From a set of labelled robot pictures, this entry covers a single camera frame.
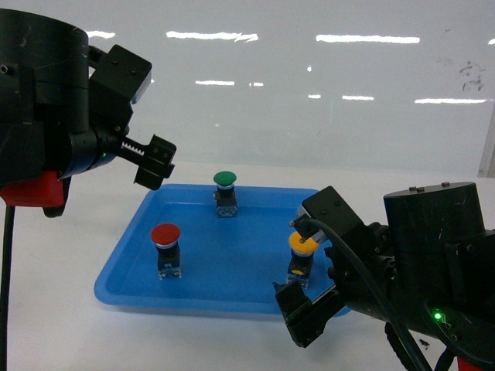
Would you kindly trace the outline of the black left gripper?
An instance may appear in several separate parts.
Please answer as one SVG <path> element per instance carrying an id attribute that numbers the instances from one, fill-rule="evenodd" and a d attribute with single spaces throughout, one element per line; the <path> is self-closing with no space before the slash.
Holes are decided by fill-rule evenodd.
<path id="1" fill-rule="evenodd" d="M 174 169 L 176 146 L 157 135 L 148 145 L 126 138 L 133 115 L 133 77 L 90 77 L 86 88 L 63 95 L 57 128 L 60 179 L 111 162 L 115 156 L 138 166 L 134 183 L 158 190 Z"/>

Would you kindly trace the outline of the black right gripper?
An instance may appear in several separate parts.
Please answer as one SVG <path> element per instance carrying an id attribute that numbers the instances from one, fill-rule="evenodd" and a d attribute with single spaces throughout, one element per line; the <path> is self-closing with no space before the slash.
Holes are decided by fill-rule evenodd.
<path id="1" fill-rule="evenodd" d="M 345 306 L 353 311 L 388 323 L 392 328 L 424 328 L 421 304 L 398 286 L 394 258 L 373 251 L 360 259 L 335 232 L 323 226 L 331 243 L 325 249 L 332 261 L 329 278 L 334 291 L 326 291 L 314 301 L 304 293 L 298 281 L 273 282 L 275 300 L 292 341 L 306 348 L 323 334 L 326 323 Z M 358 243 L 374 247 L 374 235 Z"/>

